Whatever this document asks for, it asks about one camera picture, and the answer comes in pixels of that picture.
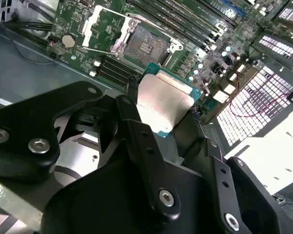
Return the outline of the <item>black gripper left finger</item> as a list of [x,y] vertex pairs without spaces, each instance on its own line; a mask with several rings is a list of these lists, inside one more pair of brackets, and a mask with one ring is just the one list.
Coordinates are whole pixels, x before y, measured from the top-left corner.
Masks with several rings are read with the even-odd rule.
[[107,163],[69,185],[45,214],[105,211],[176,220],[181,204],[166,164],[136,104],[78,81],[0,108],[0,177],[41,182],[53,171],[60,144],[84,131],[99,135]]

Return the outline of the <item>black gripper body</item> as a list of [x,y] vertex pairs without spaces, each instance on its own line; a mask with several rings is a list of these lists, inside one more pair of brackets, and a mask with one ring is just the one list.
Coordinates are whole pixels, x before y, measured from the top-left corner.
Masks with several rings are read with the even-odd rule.
[[165,163],[160,155],[132,162],[120,157],[61,189],[46,206],[43,234],[221,234],[212,174],[225,175],[216,158],[202,175]]

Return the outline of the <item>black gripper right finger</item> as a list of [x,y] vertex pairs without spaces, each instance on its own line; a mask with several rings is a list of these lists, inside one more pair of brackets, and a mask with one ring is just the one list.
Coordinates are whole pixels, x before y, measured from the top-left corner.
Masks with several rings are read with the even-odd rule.
[[198,172],[208,186],[214,221],[221,233],[283,233],[283,214],[273,197],[244,161],[222,157],[192,111],[187,111],[173,131],[182,165]]

